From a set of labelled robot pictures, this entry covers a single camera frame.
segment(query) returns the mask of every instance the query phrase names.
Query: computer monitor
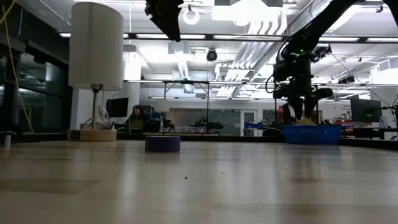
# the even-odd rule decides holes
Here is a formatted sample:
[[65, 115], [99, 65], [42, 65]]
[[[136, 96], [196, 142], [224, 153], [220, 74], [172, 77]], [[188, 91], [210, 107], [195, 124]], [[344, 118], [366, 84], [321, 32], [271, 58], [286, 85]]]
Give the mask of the computer monitor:
[[378, 123], [382, 115], [381, 102], [377, 100], [351, 99], [351, 111], [353, 121]]
[[129, 98], [107, 100], [106, 111], [110, 118], [124, 118], [127, 117], [128, 106]]

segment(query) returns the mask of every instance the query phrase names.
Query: yellow cable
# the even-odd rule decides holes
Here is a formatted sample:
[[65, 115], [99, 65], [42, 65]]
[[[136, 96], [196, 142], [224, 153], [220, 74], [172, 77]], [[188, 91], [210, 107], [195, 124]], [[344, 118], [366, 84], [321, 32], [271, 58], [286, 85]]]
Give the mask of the yellow cable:
[[[11, 9], [11, 7], [14, 5], [14, 3], [15, 3], [15, 0], [12, 2], [12, 4], [11, 4], [10, 8], [8, 9], [7, 13], [10, 11], [10, 9]], [[33, 132], [32, 124], [30, 123], [29, 116], [28, 116], [27, 113], [26, 113], [24, 100], [22, 99], [22, 94], [21, 94], [20, 91], [19, 91], [18, 76], [17, 76], [17, 72], [16, 72], [16, 69], [15, 69], [15, 65], [14, 65], [14, 58], [12, 57], [12, 49], [11, 49], [11, 43], [10, 43], [10, 36], [9, 36], [9, 34], [8, 34], [8, 26], [7, 26], [7, 18], [6, 18], [7, 13], [6, 13], [6, 9], [4, 8], [4, 6], [2, 6], [2, 11], [3, 11], [3, 13], [4, 13], [3, 18], [4, 18], [4, 24], [6, 25], [7, 43], [8, 43], [8, 49], [9, 49], [9, 51], [10, 51], [10, 59], [11, 59], [12, 71], [14, 72], [15, 83], [16, 83], [16, 85], [17, 85], [18, 93], [19, 93], [19, 96], [20, 96], [20, 98], [21, 98], [21, 104], [22, 104], [22, 107], [23, 107], [23, 109], [24, 109], [25, 117], [26, 117], [26, 120], [27, 120], [27, 122], [28, 122], [28, 124], [29, 124], [30, 131], [32, 131], [32, 133], [34, 133], [34, 132]]]
[[0, 25], [6, 20], [6, 17], [11, 12], [11, 9], [14, 7], [14, 5], [15, 5], [15, 0], [12, 1], [11, 6], [8, 8], [7, 12], [4, 12], [4, 6], [3, 6], [2, 12], [4, 13], [4, 15], [2, 16], [2, 18], [0, 20]]

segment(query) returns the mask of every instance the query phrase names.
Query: purple puck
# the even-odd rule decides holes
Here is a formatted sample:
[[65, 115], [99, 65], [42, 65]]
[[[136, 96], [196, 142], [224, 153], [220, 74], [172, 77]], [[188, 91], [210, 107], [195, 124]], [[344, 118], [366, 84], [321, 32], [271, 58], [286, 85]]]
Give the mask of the purple puck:
[[180, 152], [180, 136], [146, 136], [146, 152]]

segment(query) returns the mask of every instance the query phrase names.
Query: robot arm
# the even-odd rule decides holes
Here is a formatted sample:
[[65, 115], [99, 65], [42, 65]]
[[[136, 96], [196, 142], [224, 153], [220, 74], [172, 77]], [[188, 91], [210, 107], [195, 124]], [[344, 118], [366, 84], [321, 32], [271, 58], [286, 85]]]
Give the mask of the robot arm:
[[[296, 118], [302, 115], [304, 102], [305, 117], [309, 118], [318, 100], [333, 95], [329, 88], [313, 89], [311, 85], [311, 54], [319, 38], [349, 9], [353, 4], [364, 0], [333, 0], [316, 18], [304, 28], [287, 39], [287, 44], [279, 50], [277, 63], [274, 65], [275, 90], [274, 98], [286, 97], [294, 108]], [[384, 0], [390, 7], [398, 25], [398, 1]], [[289, 80], [289, 84], [278, 84]]]
[[[289, 38], [289, 43], [283, 49], [282, 58], [288, 59], [292, 54], [302, 54], [313, 50], [319, 38], [346, 12], [352, 5], [361, 0], [333, 0], [316, 18], [303, 29]], [[398, 1], [384, 0], [391, 9], [398, 25]]]

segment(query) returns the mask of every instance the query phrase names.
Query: desk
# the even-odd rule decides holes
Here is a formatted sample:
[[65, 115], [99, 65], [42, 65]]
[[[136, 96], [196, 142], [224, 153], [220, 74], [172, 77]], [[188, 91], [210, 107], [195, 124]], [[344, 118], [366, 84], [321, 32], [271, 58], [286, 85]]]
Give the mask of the desk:
[[398, 132], [397, 128], [353, 128], [352, 133], [343, 132], [344, 136], [355, 136], [355, 138], [380, 138], [384, 140], [384, 133]]

